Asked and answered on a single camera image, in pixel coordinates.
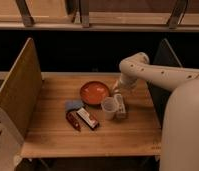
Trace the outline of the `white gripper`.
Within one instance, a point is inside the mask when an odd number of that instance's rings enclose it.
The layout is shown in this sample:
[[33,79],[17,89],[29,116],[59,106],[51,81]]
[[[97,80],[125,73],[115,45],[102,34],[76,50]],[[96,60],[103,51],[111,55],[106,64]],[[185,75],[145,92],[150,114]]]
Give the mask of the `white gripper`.
[[133,80],[125,75],[121,75],[115,82],[112,92],[114,94],[120,93],[122,89],[130,90],[133,85]]

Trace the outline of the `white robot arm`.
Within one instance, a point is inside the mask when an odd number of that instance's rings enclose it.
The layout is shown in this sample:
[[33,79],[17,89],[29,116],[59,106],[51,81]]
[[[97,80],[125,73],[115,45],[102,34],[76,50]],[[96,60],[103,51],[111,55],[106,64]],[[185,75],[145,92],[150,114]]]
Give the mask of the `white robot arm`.
[[165,108],[159,171],[199,171],[199,69],[150,65],[144,52],[123,59],[115,88],[138,78],[171,91]]

